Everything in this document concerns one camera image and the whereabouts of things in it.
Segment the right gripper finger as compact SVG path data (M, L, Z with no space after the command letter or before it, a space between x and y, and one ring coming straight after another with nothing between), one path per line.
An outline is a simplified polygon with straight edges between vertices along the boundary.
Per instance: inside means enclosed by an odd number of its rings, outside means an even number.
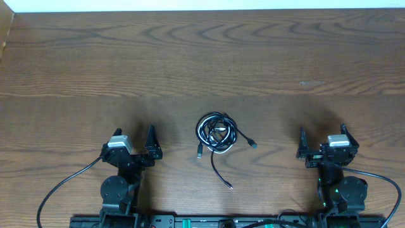
M359 146L359 143L349 133L349 131L348 131L348 129L347 129L347 127L346 127L346 125L344 123L341 123L341 125L340 125L340 132L341 132L341 134L344 134L344 135L347 136L351 146Z
M300 129L300 140L299 140L299 151L307 151L309 149L308 141L306 137L305 130L301 127Z

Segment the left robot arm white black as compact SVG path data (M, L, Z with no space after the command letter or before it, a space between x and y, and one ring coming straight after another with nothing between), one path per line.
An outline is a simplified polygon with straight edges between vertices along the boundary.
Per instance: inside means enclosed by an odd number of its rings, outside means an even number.
M103 205L100 211L100 227L150 226L147 215L137 212L142 172L153 167L163 157L162 149L153 125L149 126L145 146L147 153L132 154L129 138L116 129L110 140L103 145L101 159L118 169L116 175L108 177L101 185Z

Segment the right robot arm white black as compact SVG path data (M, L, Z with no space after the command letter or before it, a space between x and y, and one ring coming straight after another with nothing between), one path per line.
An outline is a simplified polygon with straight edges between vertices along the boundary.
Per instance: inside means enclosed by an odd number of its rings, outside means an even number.
M368 184L355 176L345 176L343 168L353 161L359 144L344 124L340 134L328 136L319 149L310 149L306 132L300 130L297 158L306 168L318 170L318 197L324 211L314 218L318 227L361 227L359 212L365 209Z

